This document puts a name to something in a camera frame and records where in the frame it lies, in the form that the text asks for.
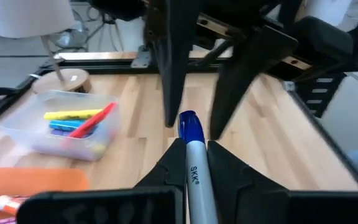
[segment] blue marker cap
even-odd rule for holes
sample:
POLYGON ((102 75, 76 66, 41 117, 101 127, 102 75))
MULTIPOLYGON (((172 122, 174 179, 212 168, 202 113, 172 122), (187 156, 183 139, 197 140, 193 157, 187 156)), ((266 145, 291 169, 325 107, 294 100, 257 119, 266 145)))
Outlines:
POLYGON ((203 127, 194 111, 185 111, 179 114, 178 125, 179 138, 185 140, 185 143, 191 141, 200 141, 205 143, 203 127))

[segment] clear plastic bin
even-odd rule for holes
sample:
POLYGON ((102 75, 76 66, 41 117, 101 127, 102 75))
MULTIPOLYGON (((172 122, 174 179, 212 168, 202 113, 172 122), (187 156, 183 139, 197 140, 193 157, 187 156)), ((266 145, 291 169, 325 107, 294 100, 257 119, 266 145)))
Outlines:
POLYGON ((96 161, 117 134, 119 105, 113 96, 47 91, 35 95, 1 123, 3 130, 17 143, 43 154, 96 161), (94 133, 83 139, 50 134, 46 112, 103 109, 109 103, 115 107, 98 124, 94 133))

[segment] black metal frame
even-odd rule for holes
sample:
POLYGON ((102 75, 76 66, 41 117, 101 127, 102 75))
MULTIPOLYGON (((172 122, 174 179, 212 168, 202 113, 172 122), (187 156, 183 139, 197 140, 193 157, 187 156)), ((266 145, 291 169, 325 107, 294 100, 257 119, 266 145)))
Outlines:
MULTIPOLYGON (((191 58, 189 64, 194 64, 199 58, 191 58)), ((212 73, 217 72, 219 64, 225 60, 225 58, 219 58, 214 63, 199 66, 189 66, 188 73, 212 73)), ((102 60, 63 60, 59 63, 60 68, 80 68, 86 70, 90 75, 130 75, 130 74, 154 74, 158 73, 157 67, 147 68, 131 68, 131 59, 102 59, 102 60)), ((35 75, 45 75, 48 72, 52 72, 53 68, 46 62, 36 72, 35 75)), ((0 100, 0 115, 2 115, 9 107, 17 102, 36 81, 34 77, 28 77, 20 85, 16 87, 17 93, 12 96, 7 96, 0 100)), ((346 166, 348 171, 352 174, 353 178, 358 183, 358 169, 348 156, 341 150, 336 144, 334 139, 325 131, 320 122, 310 112, 310 109, 304 104, 303 100, 298 96, 295 90, 288 90, 294 101, 298 104, 311 124, 320 133, 323 139, 331 146, 338 158, 346 166)))

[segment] white lamp shade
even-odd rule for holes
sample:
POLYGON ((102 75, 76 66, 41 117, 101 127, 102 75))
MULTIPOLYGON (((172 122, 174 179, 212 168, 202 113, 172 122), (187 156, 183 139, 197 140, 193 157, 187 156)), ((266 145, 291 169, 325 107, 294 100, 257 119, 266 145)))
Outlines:
POLYGON ((74 25, 69 0, 0 0, 0 36, 33 37, 74 25))

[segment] wooden tabletop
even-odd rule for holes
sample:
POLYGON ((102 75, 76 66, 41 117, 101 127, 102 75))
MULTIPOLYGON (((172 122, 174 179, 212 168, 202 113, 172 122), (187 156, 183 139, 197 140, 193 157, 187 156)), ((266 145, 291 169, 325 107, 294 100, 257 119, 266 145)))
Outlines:
MULTIPOLYGON (((202 52, 193 52, 200 57, 202 52)), ((134 58, 135 53, 60 54, 66 59, 134 58)), ((208 133, 208 117, 217 75, 188 74, 180 111, 195 110, 208 133)), ((70 167, 84 171, 92 189, 134 186, 153 168, 178 137, 163 124, 158 75, 92 75, 91 93, 120 100, 122 128, 97 162, 27 154, 0 130, 0 166, 70 167)), ((29 91, 0 121, 25 103, 29 91)), ((281 83, 266 75, 256 79, 219 143, 238 158, 289 189, 358 190, 358 184, 315 130, 281 83)))

